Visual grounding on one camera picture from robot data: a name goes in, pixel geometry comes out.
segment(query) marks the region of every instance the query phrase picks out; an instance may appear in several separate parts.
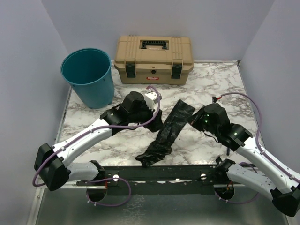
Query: robotic arm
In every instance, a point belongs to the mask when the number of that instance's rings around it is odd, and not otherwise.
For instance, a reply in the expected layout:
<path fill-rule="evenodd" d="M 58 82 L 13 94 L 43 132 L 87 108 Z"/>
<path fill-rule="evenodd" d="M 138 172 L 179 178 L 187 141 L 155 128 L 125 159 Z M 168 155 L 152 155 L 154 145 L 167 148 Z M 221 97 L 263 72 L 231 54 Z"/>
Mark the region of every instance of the robotic arm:
<path fill-rule="evenodd" d="M 265 176 L 244 169 L 226 159 L 216 167 L 217 175 L 244 184 L 272 200 L 275 207 L 288 216 L 295 216 L 300 207 L 300 174 L 293 171 L 264 147 L 260 150 L 252 134 L 229 121 L 226 110 L 218 103 L 202 107 L 188 119 L 199 131 L 213 134 L 224 146 L 247 158 Z"/>
<path fill-rule="evenodd" d="M 144 96 L 132 91 L 120 105 L 105 111 L 99 119 L 75 136 L 52 147 L 47 143 L 40 146 L 34 164 L 37 171 L 34 186 L 41 186 L 35 183 L 37 175 L 50 191 L 60 188 L 67 181 L 97 180 L 98 176 L 102 177 L 105 171 L 97 161 L 73 161 L 96 143 L 126 128 L 144 126 L 151 132 L 160 130 L 163 125 L 162 111 L 158 110 L 154 114 L 154 105 L 158 103 L 159 108 L 160 99 L 156 89 Z M 129 123 L 138 125 L 127 127 Z"/>

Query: gray floor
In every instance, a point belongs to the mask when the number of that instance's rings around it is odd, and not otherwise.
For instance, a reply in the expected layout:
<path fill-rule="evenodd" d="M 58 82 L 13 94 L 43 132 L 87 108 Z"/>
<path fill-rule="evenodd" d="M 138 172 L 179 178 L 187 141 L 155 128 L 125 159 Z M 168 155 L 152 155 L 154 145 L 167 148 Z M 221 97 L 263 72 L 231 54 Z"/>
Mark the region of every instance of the gray floor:
<path fill-rule="evenodd" d="M 234 200 L 243 201 L 255 192 L 236 187 Z M 109 196 L 107 203 L 122 201 Z M 135 195 L 117 208 L 87 204 L 85 189 L 45 190 L 38 225 L 285 225 L 283 214 L 260 196 L 255 202 L 233 205 L 214 195 Z"/>

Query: toolbox handle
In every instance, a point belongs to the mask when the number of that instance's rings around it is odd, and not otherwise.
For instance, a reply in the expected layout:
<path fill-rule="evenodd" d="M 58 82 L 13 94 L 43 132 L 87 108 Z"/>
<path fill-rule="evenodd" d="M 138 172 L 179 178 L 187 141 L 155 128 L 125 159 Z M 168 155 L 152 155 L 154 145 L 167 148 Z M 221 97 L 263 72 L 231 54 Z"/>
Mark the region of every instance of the toolbox handle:
<path fill-rule="evenodd" d="M 142 42 L 142 49 L 146 49 L 147 45 L 159 45 L 162 46 L 162 49 L 168 49 L 167 48 L 167 42 L 166 41 L 143 41 Z"/>

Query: toolbox lid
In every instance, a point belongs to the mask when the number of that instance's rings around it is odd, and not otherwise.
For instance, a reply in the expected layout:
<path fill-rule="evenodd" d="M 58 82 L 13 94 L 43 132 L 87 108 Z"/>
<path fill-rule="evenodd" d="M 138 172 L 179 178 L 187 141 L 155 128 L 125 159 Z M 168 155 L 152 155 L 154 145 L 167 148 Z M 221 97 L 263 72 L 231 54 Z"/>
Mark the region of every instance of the toolbox lid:
<path fill-rule="evenodd" d="M 191 71 L 194 67 L 191 41 L 188 37 L 121 36 L 114 65 L 125 69 L 126 63 L 134 63 L 137 71 L 149 68 L 171 71 L 173 64 Z"/>

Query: red logo label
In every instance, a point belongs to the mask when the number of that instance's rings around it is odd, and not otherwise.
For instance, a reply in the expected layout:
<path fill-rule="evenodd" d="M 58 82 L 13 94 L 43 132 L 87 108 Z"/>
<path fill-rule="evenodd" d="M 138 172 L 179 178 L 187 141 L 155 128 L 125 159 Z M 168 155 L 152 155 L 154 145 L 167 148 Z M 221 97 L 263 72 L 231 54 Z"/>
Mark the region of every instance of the red logo label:
<path fill-rule="evenodd" d="M 148 76 L 147 80 L 159 80 L 159 77 L 157 77 L 157 76 Z"/>

